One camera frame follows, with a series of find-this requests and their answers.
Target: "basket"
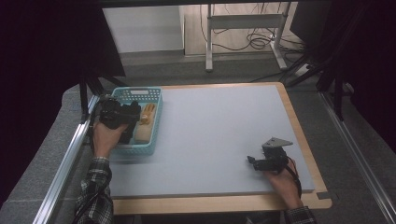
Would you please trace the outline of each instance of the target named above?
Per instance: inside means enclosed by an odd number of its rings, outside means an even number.
[[[129,105],[132,101],[137,101],[142,109],[148,103],[157,104],[157,106],[155,106],[155,118],[149,142],[147,144],[136,144],[134,138],[132,137],[129,144],[117,144],[112,151],[113,154],[118,155],[152,155],[155,149],[158,126],[160,124],[160,117],[163,109],[163,97],[161,88],[118,87],[114,89],[112,96],[114,96],[117,101],[119,101],[122,105]]]

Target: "checkered shirt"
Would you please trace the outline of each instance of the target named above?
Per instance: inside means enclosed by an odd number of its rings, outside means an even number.
[[[307,206],[285,211],[285,220],[292,224],[316,224],[311,210]]]
[[[111,170],[108,159],[93,158],[87,176],[81,181],[81,194],[76,203],[76,212],[99,188],[106,182],[109,183],[110,179]],[[113,201],[110,197],[108,185],[89,206],[78,223],[113,223]]]

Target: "human hand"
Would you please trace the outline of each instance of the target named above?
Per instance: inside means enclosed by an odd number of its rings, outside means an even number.
[[[289,168],[295,174],[297,174],[294,164],[295,161],[289,159]],[[298,189],[296,183],[294,182],[293,176],[289,173],[289,171],[283,169],[283,171],[279,174],[273,171],[263,171],[263,173],[270,181],[274,190],[283,199],[288,209],[295,209],[304,206],[298,194]]]
[[[110,151],[119,142],[121,134],[128,127],[128,124],[121,124],[119,128],[112,130],[102,122],[93,124],[93,153],[95,157],[110,156]]]

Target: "table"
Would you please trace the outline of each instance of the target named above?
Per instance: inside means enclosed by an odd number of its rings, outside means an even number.
[[[323,179],[313,158],[304,133],[294,113],[290,99],[285,88],[280,83],[255,83],[255,84],[216,84],[193,86],[169,86],[165,90],[184,88],[223,88],[223,87],[253,87],[262,85],[275,85],[282,103],[285,106],[292,129],[302,149],[309,173],[316,186],[312,192],[303,193],[302,200],[310,208],[329,208],[331,199],[320,199],[318,193],[327,192]],[[134,198],[114,199],[115,215],[145,215],[145,214],[182,214],[182,213],[212,213],[212,212],[242,212],[283,210],[285,205],[274,193],[232,195],[232,196],[205,196],[205,197],[159,197],[159,198]]]

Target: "white wall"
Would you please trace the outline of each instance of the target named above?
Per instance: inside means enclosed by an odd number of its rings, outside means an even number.
[[[103,9],[119,53],[183,48],[179,6]]]

